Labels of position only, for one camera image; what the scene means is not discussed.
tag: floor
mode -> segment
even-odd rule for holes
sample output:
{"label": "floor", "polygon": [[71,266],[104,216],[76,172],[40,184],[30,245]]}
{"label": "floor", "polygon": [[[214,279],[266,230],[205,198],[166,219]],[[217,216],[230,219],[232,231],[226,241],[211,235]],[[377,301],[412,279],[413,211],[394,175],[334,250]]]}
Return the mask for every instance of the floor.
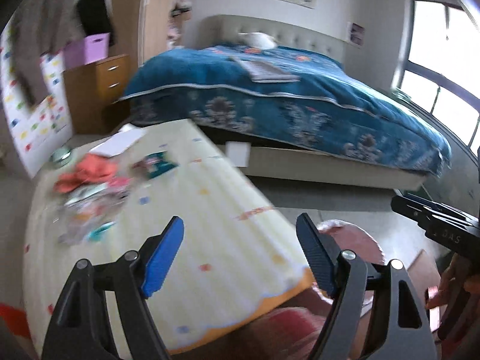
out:
{"label": "floor", "polygon": [[[70,143],[75,147],[92,140],[95,139],[75,137]],[[421,249],[434,258],[447,252],[427,239],[414,221],[390,210],[395,194],[392,190],[255,177],[251,181],[292,223],[303,212],[314,223],[329,219],[354,223],[377,240],[387,260],[398,258],[409,266]],[[0,167],[0,254],[4,261],[0,268],[0,303],[19,308],[23,238],[34,185],[35,181],[15,178]]]}

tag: blue bedspread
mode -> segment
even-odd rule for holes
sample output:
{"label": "blue bedspread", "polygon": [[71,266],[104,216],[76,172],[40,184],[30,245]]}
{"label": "blue bedspread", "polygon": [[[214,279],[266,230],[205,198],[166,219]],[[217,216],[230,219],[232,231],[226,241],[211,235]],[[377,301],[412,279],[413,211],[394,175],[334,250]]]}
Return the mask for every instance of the blue bedspread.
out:
{"label": "blue bedspread", "polygon": [[[301,80],[254,83],[230,56],[270,62]],[[315,52],[239,45],[175,49],[137,71],[126,99],[140,125],[190,117],[200,125],[389,167],[439,175],[450,165],[443,135]]]}

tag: blue gripper pad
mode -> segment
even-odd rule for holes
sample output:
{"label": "blue gripper pad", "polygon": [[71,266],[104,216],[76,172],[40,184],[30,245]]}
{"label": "blue gripper pad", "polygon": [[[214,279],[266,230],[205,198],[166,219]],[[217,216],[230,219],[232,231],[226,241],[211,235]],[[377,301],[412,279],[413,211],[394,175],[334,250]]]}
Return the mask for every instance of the blue gripper pad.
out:
{"label": "blue gripper pad", "polygon": [[140,289],[145,298],[162,288],[165,277],[172,266],[183,241],[183,221],[175,216],[162,233],[162,240],[145,264],[145,278]]}

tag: bed frame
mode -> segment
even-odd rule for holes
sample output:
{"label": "bed frame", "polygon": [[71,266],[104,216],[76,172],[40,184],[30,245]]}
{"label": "bed frame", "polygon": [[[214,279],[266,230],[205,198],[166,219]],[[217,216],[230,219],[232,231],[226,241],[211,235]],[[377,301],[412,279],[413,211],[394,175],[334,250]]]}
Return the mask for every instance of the bed frame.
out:
{"label": "bed frame", "polygon": [[[272,35],[280,45],[321,53],[342,63],[345,59],[347,43],[343,40],[292,24],[248,16],[217,15],[208,18],[208,27],[210,44],[237,43],[241,32],[264,32]],[[240,134],[237,140],[250,142],[248,136]],[[215,143],[225,149],[222,142]],[[249,166],[242,171],[249,176],[409,191],[419,189],[427,177],[425,173],[362,163],[318,151],[279,148],[267,142],[252,142]]]}

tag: table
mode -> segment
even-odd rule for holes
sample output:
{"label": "table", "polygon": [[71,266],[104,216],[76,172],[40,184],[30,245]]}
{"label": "table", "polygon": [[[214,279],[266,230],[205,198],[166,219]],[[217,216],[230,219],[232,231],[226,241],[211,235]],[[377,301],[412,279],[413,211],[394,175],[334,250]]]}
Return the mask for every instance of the table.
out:
{"label": "table", "polygon": [[[51,312],[76,261],[115,261],[159,234],[173,215],[185,237],[162,289],[147,300],[166,347],[179,353],[206,344],[272,310],[308,288],[313,276],[294,227],[189,120],[146,128],[116,157],[121,173],[145,155],[167,150],[179,166],[133,190],[100,242],[68,247],[52,191],[59,174],[98,143],[75,149],[71,164],[39,176],[25,239],[23,289],[34,346],[41,353]],[[107,293],[118,352],[129,358],[113,293]]]}

